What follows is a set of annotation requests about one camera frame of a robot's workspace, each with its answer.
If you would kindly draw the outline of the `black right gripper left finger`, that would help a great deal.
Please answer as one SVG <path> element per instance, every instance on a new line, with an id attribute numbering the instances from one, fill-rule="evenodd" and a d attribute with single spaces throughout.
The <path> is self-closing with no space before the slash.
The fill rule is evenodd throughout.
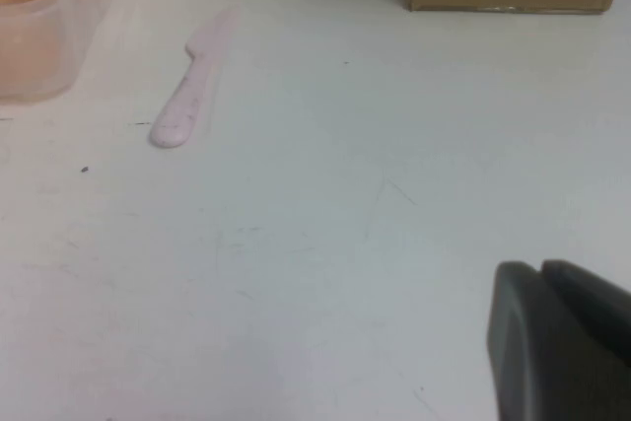
<path id="1" fill-rule="evenodd" d="M 487 350 L 501 420 L 550 420 L 562 390 L 563 346 L 576 320 L 531 266 L 498 265 Z"/>

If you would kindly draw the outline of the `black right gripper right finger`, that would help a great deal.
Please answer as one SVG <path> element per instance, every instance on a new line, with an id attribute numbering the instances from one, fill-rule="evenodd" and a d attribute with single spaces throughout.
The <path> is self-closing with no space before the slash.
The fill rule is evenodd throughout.
<path id="1" fill-rule="evenodd" d="M 571 420 L 630 418 L 630 292 L 566 260 L 546 260 L 546 283 L 578 323 L 580 334 L 564 345 L 577 375 Z"/>

